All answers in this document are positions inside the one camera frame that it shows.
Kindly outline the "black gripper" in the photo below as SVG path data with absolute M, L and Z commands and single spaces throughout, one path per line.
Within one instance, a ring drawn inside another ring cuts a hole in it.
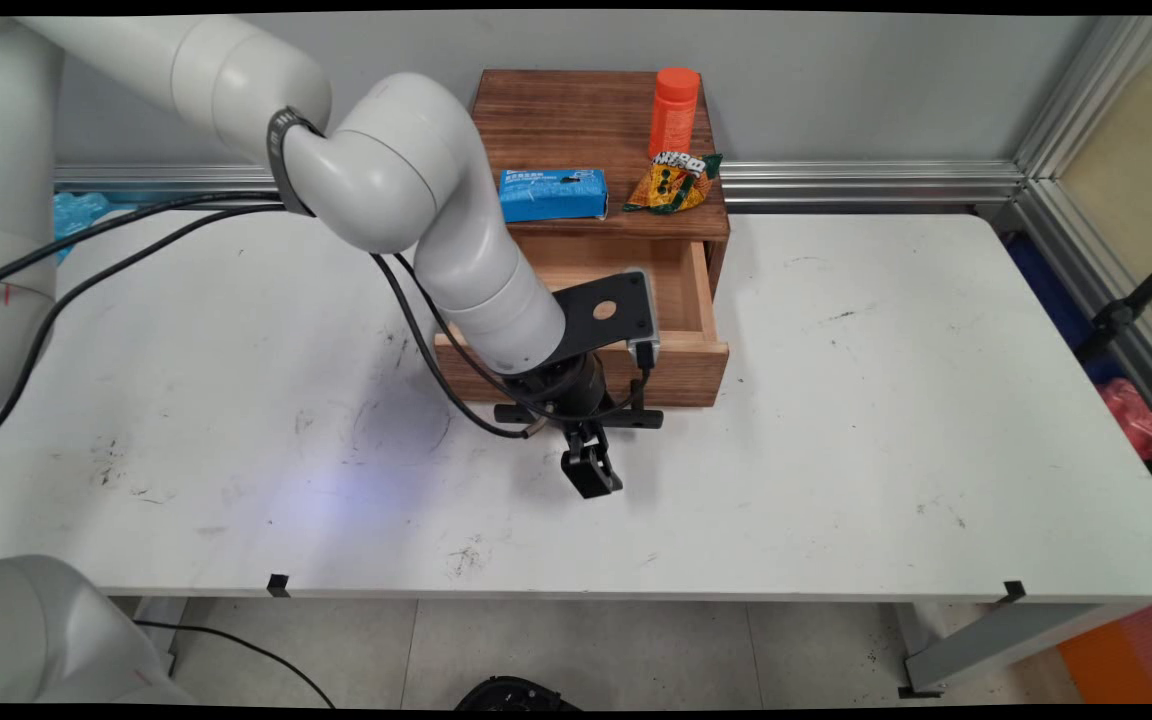
M 509 396 L 524 397 L 548 414 L 594 418 L 590 425 L 566 425 L 562 471 L 582 498 L 607 497 L 623 488 L 600 423 L 609 411 L 609 391 L 598 356 L 581 355 L 507 377 L 506 388 Z

